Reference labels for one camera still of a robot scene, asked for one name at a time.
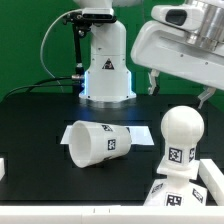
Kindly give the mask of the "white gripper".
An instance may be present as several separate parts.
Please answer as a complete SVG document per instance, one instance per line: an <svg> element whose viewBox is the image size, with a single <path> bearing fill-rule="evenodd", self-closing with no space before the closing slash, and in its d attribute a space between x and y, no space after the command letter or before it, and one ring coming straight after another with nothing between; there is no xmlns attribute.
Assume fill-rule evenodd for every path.
<svg viewBox="0 0 224 224"><path fill-rule="evenodd" d="M224 90L224 44L208 51L187 44L185 39L184 31L149 21L137 35L131 58L135 64L152 69L148 73L150 95L159 92L157 78L160 72L205 85L198 96L198 108L201 109L216 89Z"/></svg>

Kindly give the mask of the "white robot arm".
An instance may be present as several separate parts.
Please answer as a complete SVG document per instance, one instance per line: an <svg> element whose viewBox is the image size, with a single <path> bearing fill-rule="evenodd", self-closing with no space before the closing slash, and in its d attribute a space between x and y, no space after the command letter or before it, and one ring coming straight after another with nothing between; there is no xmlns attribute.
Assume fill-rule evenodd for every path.
<svg viewBox="0 0 224 224"><path fill-rule="evenodd" d="M84 78L80 98L97 104L119 104L136 97L126 67L126 29L117 20L116 7L141 0L73 0L79 5L68 14L77 38L92 34L91 64L78 62ZM216 90L224 91L224 0L185 0L180 5L156 5L152 20L140 29L131 50L137 65L149 69L149 93L159 86L160 73L200 83L204 103Z"/></svg>

